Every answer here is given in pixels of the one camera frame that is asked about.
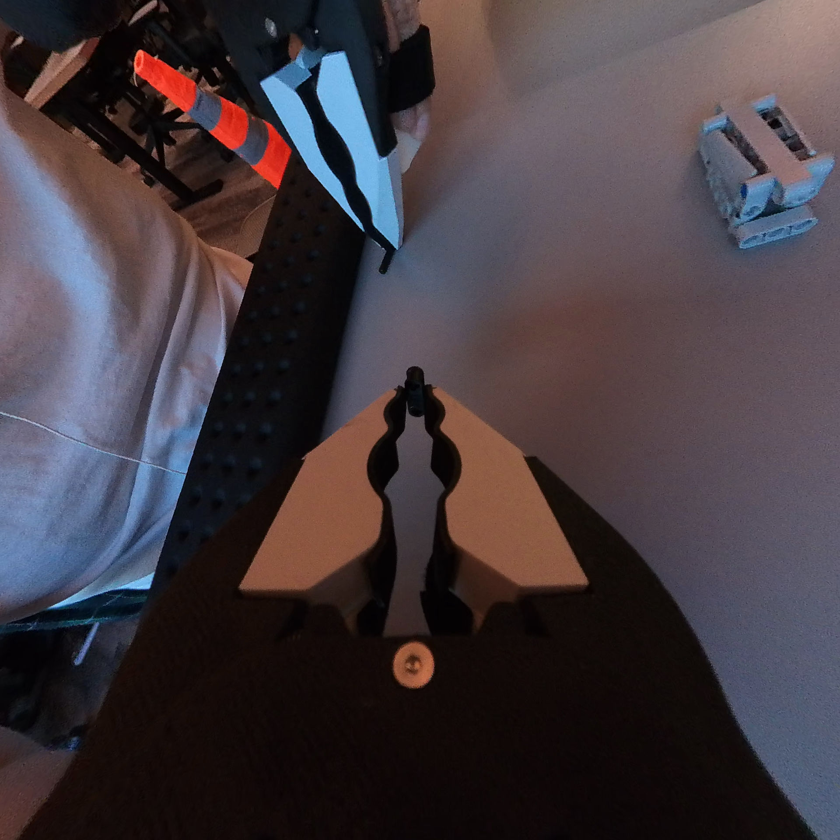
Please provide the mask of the black perforated plate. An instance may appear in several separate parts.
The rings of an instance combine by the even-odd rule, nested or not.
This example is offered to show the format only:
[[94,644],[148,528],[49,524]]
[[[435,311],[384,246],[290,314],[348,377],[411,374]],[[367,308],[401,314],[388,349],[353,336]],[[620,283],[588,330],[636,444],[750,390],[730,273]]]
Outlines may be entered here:
[[271,206],[150,602],[320,440],[366,236],[297,154]]

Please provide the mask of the grey building block assembly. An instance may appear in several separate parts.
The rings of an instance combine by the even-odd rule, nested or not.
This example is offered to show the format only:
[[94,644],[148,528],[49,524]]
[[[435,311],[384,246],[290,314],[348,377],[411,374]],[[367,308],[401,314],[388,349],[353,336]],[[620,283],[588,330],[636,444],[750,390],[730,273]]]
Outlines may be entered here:
[[700,125],[697,150],[712,201],[741,250],[810,232],[812,202],[836,164],[806,137],[776,95],[720,102]]

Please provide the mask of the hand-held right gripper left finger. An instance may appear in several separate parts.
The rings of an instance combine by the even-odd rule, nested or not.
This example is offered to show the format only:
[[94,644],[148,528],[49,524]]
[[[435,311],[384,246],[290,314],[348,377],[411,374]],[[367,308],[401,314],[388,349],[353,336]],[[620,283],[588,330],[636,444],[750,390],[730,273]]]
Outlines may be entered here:
[[304,456],[241,595],[330,606],[352,634],[382,631],[396,570],[384,487],[398,466],[402,430],[397,387]]

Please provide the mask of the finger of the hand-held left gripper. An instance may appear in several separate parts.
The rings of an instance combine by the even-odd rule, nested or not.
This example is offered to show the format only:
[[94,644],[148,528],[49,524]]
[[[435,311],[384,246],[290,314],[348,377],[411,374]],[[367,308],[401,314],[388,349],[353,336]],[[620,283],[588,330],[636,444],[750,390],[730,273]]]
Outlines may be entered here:
[[[344,50],[335,51],[346,54],[353,73],[348,53]],[[350,210],[347,209],[340,179],[331,168],[331,164],[340,163],[341,156],[346,150],[339,135],[326,120],[317,95],[320,60],[325,54],[335,51],[304,47],[296,59],[286,63],[271,76],[262,80],[260,86],[276,111],[282,128],[289,135],[290,141],[310,173],[357,227],[368,235],[362,226],[354,221]],[[381,154],[388,154],[396,147],[392,121],[387,114],[384,114],[384,122],[380,125],[381,132],[375,134],[375,120],[382,115],[378,109],[377,95],[373,95],[374,107],[372,113],[369,113],[362,97],[362,83],[356,80],[354,73],[353,78],[376,148]],[[384,250],[388,249],[383,246],[377,236],[368,236]]]
[[375,145],[347,55],[325,54],[319,63],[318,101],[346,152],[331,164],[354,221],[384,247],[403,244],[403,171],[400,148],[381,154]]

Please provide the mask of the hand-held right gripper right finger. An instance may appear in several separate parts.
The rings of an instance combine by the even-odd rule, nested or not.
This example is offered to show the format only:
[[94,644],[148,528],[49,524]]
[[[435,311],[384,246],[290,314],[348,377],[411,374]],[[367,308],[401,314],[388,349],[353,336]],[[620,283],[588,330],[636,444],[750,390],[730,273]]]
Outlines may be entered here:
[[490,610],[590,584],[515,444],[440,387],[425,387],[437,501],[421,603],[433,635],[469,635]]

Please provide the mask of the person's left hand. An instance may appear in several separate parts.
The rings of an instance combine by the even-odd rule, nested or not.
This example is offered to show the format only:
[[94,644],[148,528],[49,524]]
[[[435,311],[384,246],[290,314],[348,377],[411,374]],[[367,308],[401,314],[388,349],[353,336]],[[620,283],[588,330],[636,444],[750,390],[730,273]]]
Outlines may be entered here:
[[391,115],[396,137],[397,158],[402,174],[410,168],[431,129],[431,99]]

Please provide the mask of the orange grey-striped cone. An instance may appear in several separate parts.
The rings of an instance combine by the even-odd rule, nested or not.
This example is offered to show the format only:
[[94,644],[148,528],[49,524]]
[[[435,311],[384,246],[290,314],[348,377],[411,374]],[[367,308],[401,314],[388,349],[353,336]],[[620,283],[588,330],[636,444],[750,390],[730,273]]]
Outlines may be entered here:
[[291,148],[267,121],[237,104],[205,91],[162,60],[138,50],[135,74],[184,111],[198,126],[250,165],[274,188],[280,188]]

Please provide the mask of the person's white shirt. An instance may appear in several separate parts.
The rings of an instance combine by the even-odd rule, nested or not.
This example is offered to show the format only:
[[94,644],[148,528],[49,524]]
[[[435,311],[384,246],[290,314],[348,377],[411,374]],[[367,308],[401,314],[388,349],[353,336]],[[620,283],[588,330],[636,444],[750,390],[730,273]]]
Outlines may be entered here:
[[2,80],[1,619],[154,572],[250,262]]

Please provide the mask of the dark rounded object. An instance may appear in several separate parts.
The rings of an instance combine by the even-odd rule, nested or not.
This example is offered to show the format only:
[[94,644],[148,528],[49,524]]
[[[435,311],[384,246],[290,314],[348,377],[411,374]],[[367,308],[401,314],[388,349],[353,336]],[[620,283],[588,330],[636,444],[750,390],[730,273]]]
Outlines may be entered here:
[[1,19],[38,47],[63,52],[106,35],[131,7],[130,1],[1,1]]

